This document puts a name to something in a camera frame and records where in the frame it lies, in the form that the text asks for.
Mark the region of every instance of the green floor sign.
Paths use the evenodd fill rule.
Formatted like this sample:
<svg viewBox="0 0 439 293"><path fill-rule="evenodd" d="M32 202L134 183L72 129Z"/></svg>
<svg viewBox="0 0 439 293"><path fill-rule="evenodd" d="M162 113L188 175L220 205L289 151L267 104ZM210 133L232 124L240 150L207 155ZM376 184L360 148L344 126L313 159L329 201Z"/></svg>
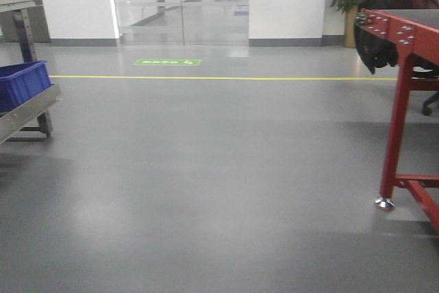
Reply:
<svg viewBox="0 0 439 293"><path fill-rule="evenodd" d="M185 58L141 58L134 65L200 65L201 60Z"/></svg>

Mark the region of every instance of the office chair leg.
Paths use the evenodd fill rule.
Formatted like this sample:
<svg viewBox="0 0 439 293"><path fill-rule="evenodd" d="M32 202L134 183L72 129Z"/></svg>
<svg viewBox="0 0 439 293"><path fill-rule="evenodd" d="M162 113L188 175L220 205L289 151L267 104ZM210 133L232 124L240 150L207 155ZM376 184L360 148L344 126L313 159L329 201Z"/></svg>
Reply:
<svg viewBox="0 0 439 293"><path fill-rule="evenodd" d="M430 104L436 102L439 100L439 92L436 92L433 96L431 96L427 101L423 104L422 113L424 116L430 116L431 112L433 111L430 107L428 107Z"/></svg>

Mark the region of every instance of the plant pot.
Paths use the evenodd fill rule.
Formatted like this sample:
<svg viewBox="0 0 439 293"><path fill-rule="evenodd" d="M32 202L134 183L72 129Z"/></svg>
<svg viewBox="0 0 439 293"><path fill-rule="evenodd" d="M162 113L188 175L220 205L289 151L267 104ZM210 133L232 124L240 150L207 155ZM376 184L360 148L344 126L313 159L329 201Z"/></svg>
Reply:
<svg viewBox="0 0 439 293"><path fill-rule="evenodd" d="M348 48L355 48L354 26L357 13L358 6L355 6L344 17L344 46Z"/></svg>

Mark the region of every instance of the yellow floor line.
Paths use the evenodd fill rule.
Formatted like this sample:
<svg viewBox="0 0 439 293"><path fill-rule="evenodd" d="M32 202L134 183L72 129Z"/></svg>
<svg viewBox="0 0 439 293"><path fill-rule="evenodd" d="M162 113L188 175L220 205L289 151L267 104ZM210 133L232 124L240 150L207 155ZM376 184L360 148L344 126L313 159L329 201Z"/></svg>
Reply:
<svg viewBox="0 0 439 293"><path fill-rule="evenodd" d="M195 77L195 76L144 76L144 75L51 75L51 78L77 79L156 79L156 80L268 80L268 81L394 81L396 78L356 78L356 77Z"/></svg>

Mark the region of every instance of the shelf leg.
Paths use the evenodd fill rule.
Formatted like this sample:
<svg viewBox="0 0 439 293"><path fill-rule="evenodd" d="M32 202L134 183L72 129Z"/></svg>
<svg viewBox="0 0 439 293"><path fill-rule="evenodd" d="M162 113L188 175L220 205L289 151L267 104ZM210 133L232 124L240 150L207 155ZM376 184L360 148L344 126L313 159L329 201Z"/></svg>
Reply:
<svg viewBox="0 0 439 293"><path fill-rule="evenodd" d="M19 37L21 54L23 55L24 62L36 61L34 38L32 37L27 10L13 10L12 18L14 19L16 33Z"/></svg>
<svg viewBox="0 0 439 293"><path fill-rule="evenodd" d="M47 110L43 114L39 115L37 120L40 132L45 133L47 137L50 137L53 127L49 111Z"/></svg>

